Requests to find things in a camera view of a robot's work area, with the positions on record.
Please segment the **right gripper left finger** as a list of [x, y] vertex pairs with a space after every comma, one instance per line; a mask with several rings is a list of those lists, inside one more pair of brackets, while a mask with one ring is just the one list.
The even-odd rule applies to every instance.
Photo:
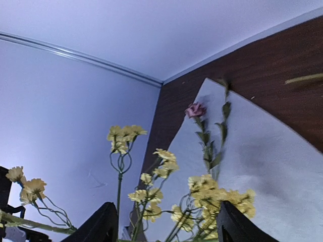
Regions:
[[118, 215], [112, 202], [105, 202], [73, 234], [62, 242], [116, 242]]

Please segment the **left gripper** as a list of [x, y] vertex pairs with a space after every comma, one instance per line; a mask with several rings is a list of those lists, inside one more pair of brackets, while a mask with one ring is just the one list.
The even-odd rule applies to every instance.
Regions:
[[[12, 207], [8, 204], [12, 182], [6, 177], [8, 169], [1, 166], [1, 210], [13, 215], [19, 214], [24, 218], [25, 208], [23, 206]], [[9, 241], [50, 241], [48, 235], [23, 227], [1, 228], [1, 241], [8, 239]]]

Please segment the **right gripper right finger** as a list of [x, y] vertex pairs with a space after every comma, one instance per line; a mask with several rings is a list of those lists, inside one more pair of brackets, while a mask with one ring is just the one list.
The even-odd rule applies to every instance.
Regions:
[[259, 229], [229, 201], [221, 202], [217, 227], [219, 241], [278, 242]]

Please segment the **yellow fake flower bunch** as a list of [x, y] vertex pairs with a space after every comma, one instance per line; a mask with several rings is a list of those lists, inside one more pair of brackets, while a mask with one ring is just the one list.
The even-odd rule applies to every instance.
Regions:
[[[130, 159], [130, 152], [138, 136], [146, 134], [140, 126], [132, 125], [126, 127], [112, 126], [107, 136], [111, 143], [111, 152], [118, 155], [118, 163], [114, 169], [122, 177], [129, 166], [124, 160]], [[137, 220], [132, 223], [130, 238], [136, 240], [140, 232], [145, 232], [150, 223], [156, 222], [164, 214], [160, 207], [163, 198], [161, 187], [155, 187], [157, 179], [166, 181], [170, 175], [178, 170], [176, 157], [173, 153], [156, 149], [156, 162], [158, 167], [152, 173], [142, 173], [140, 179], [144, 183], [144, 189], [136, 189], [129, 194], [129, 199], [135, 203]], [[31, 205], [37, 209], [40, 215], [45, 216], [47, 212], [56, 215], [61, 222], [53, 222], [51, 225], [42, 225], [37, 222], [28, 222], [26, 219], [17, 217], [1, 210], [1, 227], [23, 227], [41, 228], [58, 233], [73, 234], [76, 231], [68, 218], [66, 211], [56, 205], [47, 206], [49, 198], [44, 194], [45, 182], [39, 178], [27, 180], [23, 167], [11, 168], [6, 177], [14, 183], [18, 183], [22, 190], [20, 193], [21, 206]], [[221, 189], [210, 174], [192, 176], [188, 179], [189, 193], [184, 195], [179, 204], [173, 205], [168, 213], [175, 225], [167, 237], [172, 241], [178, 237], [181, 230], [191, 233], [192, 240], [218, 240], [217, 216], [220, 212], [221, 202], [230, 201], [248, 218], [255, 216], [254, 198], [255, 192], [248, 190], [239, 193], [234, 190]]]

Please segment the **purple rose stem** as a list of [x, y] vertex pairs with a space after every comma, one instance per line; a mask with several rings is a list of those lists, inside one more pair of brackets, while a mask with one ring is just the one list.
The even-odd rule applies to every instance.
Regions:
[[223, 120], [220, 123], [215, 123], [221, 135], [221, 146], [218, 151], [215, 150], [214, 140], [211, 139], [210, 131], [207, 129], [206, 106], [201, 102], [191, 103], [185, 109], [185, 115], [193, 119], [200, 129], [200, 131], [196, 132], [196, 135], [199, 137], [200, 145], [202, 146], [203, 161], [207, 172], [217, 181], [220, 175], [220, 163], [224, 155], [224, 145], [228, 136], [228, 118], [231, 113], [231, 102], [228, 97], [231, 84], [224, 78], [217, 79], [216, 82], [225, 88], [224, 104], [222, 106]]

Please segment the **white wrapping paper sheet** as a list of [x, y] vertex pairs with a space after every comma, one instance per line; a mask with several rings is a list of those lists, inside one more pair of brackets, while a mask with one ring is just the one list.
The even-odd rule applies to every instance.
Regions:
[[[159, 96], [159, 131], [150, 138], [158, 148], [169, 148], [179, 171], [166, 183], [163, 207], [179, 201], [188, 190], [187, 179], [201, 175], [197, 127], [184, 117], [193, 101], [207, 105], [211, 124], [220, 119], [224, 88], [210, 79], [201, 84], [172, 82]], [[277, 118], [236, 93], [230, 93], [229, 135], [220, 165], [220, 185], [256, 192], [253, 223], [279, 241], [322, 241], [322, 136], [316, 144], [301, 137]]]

